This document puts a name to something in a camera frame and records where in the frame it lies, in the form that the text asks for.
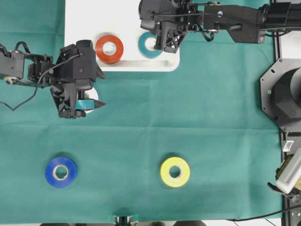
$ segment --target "robotic arm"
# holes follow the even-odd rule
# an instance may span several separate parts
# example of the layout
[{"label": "robotic arm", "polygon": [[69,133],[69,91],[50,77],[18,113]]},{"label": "robotic arm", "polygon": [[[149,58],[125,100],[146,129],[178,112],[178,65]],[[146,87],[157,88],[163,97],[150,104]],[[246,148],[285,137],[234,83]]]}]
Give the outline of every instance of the robotic arm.
[{"label": "robotic arm", "polygon": [[[25,59],[32,61],[26,81],[23,80]],[[86,111],[106,105],[85,97],[85,91],[93,88],[96,78],[105,79],[105,75],[96,62],[90,40],[62,48],[56,64],[52,56],[32,54],[25,42],[17,43],[15,50],[10,52],[0,44],[0,79],[8,84],[35,87],[34,94],[14,108],[0,102],[12,111],[30,101],[38,88],[50,87],[60,118],[85,117]]]},{"label": "robotic arm", "polygon": [[213,41],[227,30],[235,42],[263,43],[266,32],[301,31],[301,4],[266,4],[259,9],[192,0],[142,0],[141,27],[157,36],[155,49],[176,53],[188,32],[199,32]]}]

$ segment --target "blue tape roll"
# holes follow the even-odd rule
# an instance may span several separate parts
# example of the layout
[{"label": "blue tape roll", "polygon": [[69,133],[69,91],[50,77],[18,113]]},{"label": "blue tape roll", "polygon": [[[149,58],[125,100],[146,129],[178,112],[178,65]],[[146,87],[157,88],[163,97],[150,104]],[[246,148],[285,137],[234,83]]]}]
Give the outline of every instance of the blue tape roll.
[{"label": "blue tape roll", "polygon": [[77,110],[93,110],[94,108],[94,100],[77,100],[75,106]]},{"label": "blue tape roll", "polygon": [[[66,178],[59,179],[56,178],[55,170],[58,166],[63,166],[67,168],[68,172],[66,175]],[[50,161],[45,169],[45,178],[47,182],[56,188],[63,188],[69,186],[76,178],[77,176],[77,169],[72,162],[72,160],[64,157],[58,157]]]},{"label": "blue tape roll", "polygon": [[150,51],[146,48],[145,46],[145,41],[148,38],[157,38],[155,35],[151,34],[150,32],[146,32],[143,35],[140,36],[139,38],[139,42],[138,42],[138,47],[140,52],[146,57],[146,58],[156,58],[158,57],[162,51],[161,50],[154,50],[154,51]]}]

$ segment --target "cable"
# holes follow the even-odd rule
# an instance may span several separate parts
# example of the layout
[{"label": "cable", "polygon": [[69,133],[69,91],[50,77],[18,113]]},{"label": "cable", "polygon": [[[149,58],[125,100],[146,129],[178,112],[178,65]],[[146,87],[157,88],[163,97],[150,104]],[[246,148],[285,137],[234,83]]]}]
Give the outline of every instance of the cable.
[{"label": "cable", "polygon": [[166,17],[179,17],[179,16],[197,16],[197,15],[204,15],[204,13],[187,13],[187,14],[158,14],[155,13],[156,16],[166,16]]},{"label": "cable", "polygon": [[19,46],[20,46],[20,45],[23,46],[23,48],[25,49],[25,52],[26,52],[26,53],[30,53],[29,48],[28,48],[28,45],[27,45],[26,42],[24,42],[24,41],[20,41],[20,42],[18,42],[18,43],[16,44],[15,51],[20,52],[20,50],[19,50]]},{"label": "cable", "polygon": [[41,81],[42,81],[42,79],[44,78],[44,76],[46,75],[46,73],[48,73],[49,71],[51,71],[51,70],[53,70],[53,69],[55,69],[55,68],[57,68],[57,67],[62,66],[63,64],[65,64],[65,63],[69,62],[70,60],[72,60],[72,59],[74,59],[74,58],[76,58],[76,57],[79,57],[79,56],[80,56],[79,54],[74,55],[74,56],[70,57],[68,60],[66,60],[66,61],[64,61],[64,62],[61,62],[61,63],[59,63],[58,65],[55,65],[55,66],[49,68],[48,70],[46,70],[46,71],[40,76],[40,78],[39,78],[39,80],[38,80],[38,82],[37,82],[37,84],[36,84],[36,87],[35,87],[35,90],[34,90],[33,95],[32,95],[30,98],[28,98],[27,100],[25,100],[25,101],[19,103],[16,107],[13,108],[13,107],[9,106],[8,104],[6,104],[5,102],[2,102],[2,101],[0,102],[0,104],[3,104],[3,105],[5,105],[6,107],[8,107],[10,110],[15,111],[17,108],[19,108],[19,107],[21,107],[22,105],[26,104],[28,101],[30,101],[31,99],[33,99],[33,98],[36,96],[36,94],[37,94],[37,92],[38,92],[39,84],[41,83]]},{"label": "cable", "polygon": [[154,13],[154,15],[156,15],[156,16],[166,16],[166,17],[198,16],[198,15],[214,15],[214,16],[219,16],[219,17],[223,16],[225,18],[240,21],[240,22],[242,22],[244,24],[247,24],[249,26],[254,26],[254,27],[256,27],[256,29],[258,28],[257,24],[252,23],[248,20],[238,18],[238,17],[235,17],[235,16],[231,16],[231,15],[219,15],[218,12],[217,13],[204,13],[203,11],[199,11],[198,13],[187,13],[187,14],[159,14],[159,13]]},{"label": "cable", "polygon": [[260,31],[274,31],[279,29],[299,29],[301,31],[301,27],[269,27],[269,28],[261,28]]},{"label": "cable", "polygon": [[210,33],[210,37],[208,37],[208,36],[205,34],[203,28],[202,28],[199,24],[197,24],[197,26],[198,26],[199,32],[201,32],[202,36],[204,37],[204,39],[205,39],[206,41],[211,42],[211,41],[214,40],[214,35],[215,35],[214,32],[211,32],[211,33]]},{"label": "cable", "polygon": [[6,47],[5,47],[4,45],[2,45],[1,43],[0,43],[0,49],[3,50],[3,53],[4,53],[5,56],[8,55],[8,50],[7,50]]},{"label": "cable", "polygon": [[288,212],[290,210],[294,210],[294,209],[297,209],[297,208],[301,208],[301,205],[292,206],[290,208],[287,208],[287,209],[284,209],[284,210],[279,210],[279,211],[276,211],[276,212],[273,212],[273,213],[269,213],[269,214],[266,214],[266,215],[261,215],[261,216],[252,217],[252,218],[245,218],[245,219],[231,219],[229,221],[239,222],[239,221],[248,221],[248,220],[267,218],[267,217],[270,217],[270,216],[273,216],[273,215],[276,215],[276,214],[279,214],[279,213],[285,213],[285,212]]},{"label": "cable", "polygon": [[265,34],[265,36],[272,37],[272,38],[278,38],[278,37],[284,36],[284,35],[286,35],[286,34],[288,34],[288,33],[290,33],[290,32],[292,32],[292,31],[288,31],[288,32],[284,32],[284,33],[282,33],[282,34],[276,34],[276,35],[273,35],[273,34]]},{"label": "cable", "polygon": [[268,219],[265,219],[266,221],[268,221],[271,225],[276,226],[275,224],[273,224],[272,222],[270,222]]}]

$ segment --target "yellow tape roll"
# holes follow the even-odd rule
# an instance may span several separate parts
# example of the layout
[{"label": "yellow tape roll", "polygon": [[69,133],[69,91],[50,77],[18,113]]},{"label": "yellow tape roll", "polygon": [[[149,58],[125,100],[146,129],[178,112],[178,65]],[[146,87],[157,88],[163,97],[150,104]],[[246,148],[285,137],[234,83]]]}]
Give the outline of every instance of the yellow tape roll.
[{"label": "yellow tape roll", "polygon": [[[170,169],[176,166],[180,169],[180,175],[173,178],[170,175]],[[187,183],[190,177],[190,168],[187,162],[178,157],[172,157],[163,162],[160,170],[163,182],[170,187],[182,187]]]}]

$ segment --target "green tablecloth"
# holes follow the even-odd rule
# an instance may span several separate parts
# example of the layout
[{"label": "green tablecloth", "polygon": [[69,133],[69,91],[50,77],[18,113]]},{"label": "green tablecloth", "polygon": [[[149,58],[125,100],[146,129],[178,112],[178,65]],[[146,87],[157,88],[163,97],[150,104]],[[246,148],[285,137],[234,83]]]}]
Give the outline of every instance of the green tablecloth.
[{"label": "green tablecloth", "polygon": [[[0,43],[13,49],[23,40],[33,53],[58,56],[64,1],[1,6]],[[0,106],[0,223],[245,218],[280,209],[281,197],[266,185],[280,164],[278,130],[260,110],[259,78],[273,62],[270,38],[236,44],[221,32],[207,43],[190,34],[174,72],[106,73],[95,88],[108,105],[87,118],[59,119],[48,89],[16,112]],[[1,101],[12,105],[32,92],[0,83]],[[45,180],[56,156],[77,164],[70,187]],[[168,156],[190,165],[184,187],[161,182]]]}]

